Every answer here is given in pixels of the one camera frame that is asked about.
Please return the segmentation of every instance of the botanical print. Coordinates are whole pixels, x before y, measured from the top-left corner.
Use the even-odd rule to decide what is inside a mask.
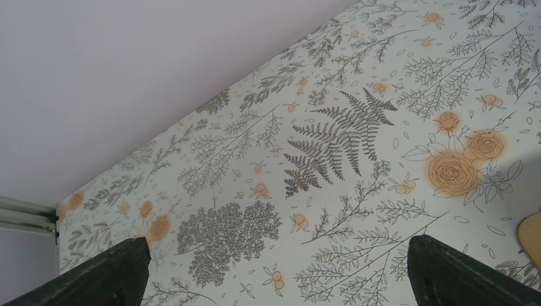
[[[322,188],[315,173],[322,179],[332,184],[329,173],[332,172],[337,178],[345,180],[342,171],[342,160],[347,159],[357,175],[359,170],[359,149],[371,161],[377,160],[374,138],[380,124],[393,126],[387,119],[384,111],[396,111],[390,102],[383,102],[364,89],[365,99],[359,100],[355,96],[341,91],[349,101],[351,108],[340,106],[313,110],[312,112],[327,115],[334,122],[329,125],[326,122],[312,124],[306,127],[293,126],[293,129],[302,136],[312,140],[288,140],[288,143],[301,150],[305,155],[293,156],[284,153],[296,170],[286,170],[292,178],[285,180],[287,197],[298,193],[300,189],[308,191],[310,186]]]
[[[359,1],[60,202],[62,273],[145,237],[145,306],[411,306],[425,233],[541,291],[537,2]]]

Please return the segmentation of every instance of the orange berry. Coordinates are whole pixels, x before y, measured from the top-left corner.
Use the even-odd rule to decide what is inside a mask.
[[[305,220],[304,215],[296,215],[296,216],[295,216],[295,223],[297,223],[297,224],[303,223],[304,220]]]
[[[277,282],[274,283],[274,287],[278,290],[284,288],[284,281],[283,280],[279,280]]]
[[[406,186],[398,185],[398,186],[396,186],[395,190],[399,194],[404,194],[404,193],[406,193]]]
[[[497,99],[496,101],[494,101],[494,103],[492,103],[492,105],[494,105],[495,107],[499,107],[503,105],[503,101],[500,99]]]
[[[406,187],[407,187],[407,188],[410,188],[410,189],[415,188],[415,182],[412,181],[412,180],[409,180],[409,181],[406,183]]]
[[[255,191],[257,191],[258,193],[262,192],[263,189],[265,189],[264,184],[257,184],[257,186],[255,186]]]
[[[280,281],[282,279],[282,273],[276,271],[271,275],[271,277],[272,277],[272,280],[275,282]]]
[[[485,101],[487,104],[492,104],[496,101],[496,96],[493,94],[488,94],[483,97],[483,101]]]
[[[438,13],[430,13],[426,16],[426,20],[428,21],[435,21],[437,18],[439,18],[440,16],[438,15]]]

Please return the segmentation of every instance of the fern illustration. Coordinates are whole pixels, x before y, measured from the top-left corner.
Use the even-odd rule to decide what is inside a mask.
[[[205,102],[205,104],[199,106],[195,111],[198,113],[208,112],[209,115],[212,115],[217,113],[227,104],[229,104],[229,88],[220,92],[217,96]]]
[[[285,170],[291,176],[285,180],[286,197],[293,196],[299,189],[307,191],[310,186],[321,188],[316,173],[326,182],[333,184],[329,173],[344,180],[342,163],[347,159],[356,174],[360,175],[359,154],[362,151],[371,161],[377,160],[374,141],[379,126],[393,126],[385,114],[385,110],[397,110],[391,102],[376,99],[364,89],[366,102],[361,102],[355,96],[341,91],[350,103],[350,108],[323,108],[313,110],[334,120],[322,124],[312,124],[306,127],[294,126],[293,129],[311,140],[288,140],[288,143],[299,149],[303,155],[293,156],[284,154],[296,169]]]

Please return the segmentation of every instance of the white wall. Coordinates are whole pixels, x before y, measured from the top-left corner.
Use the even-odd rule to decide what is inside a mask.
[[[56,205],[354,2],[0,1],[0,194]]]
[[[0,228],[0,304],[58,276],[53,235]]]

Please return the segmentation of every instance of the beige round object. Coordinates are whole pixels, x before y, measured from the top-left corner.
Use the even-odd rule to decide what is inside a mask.
[[[522,220],[517,228],[517,237],[524,252],[539,269],[541,267],[541,212]]]

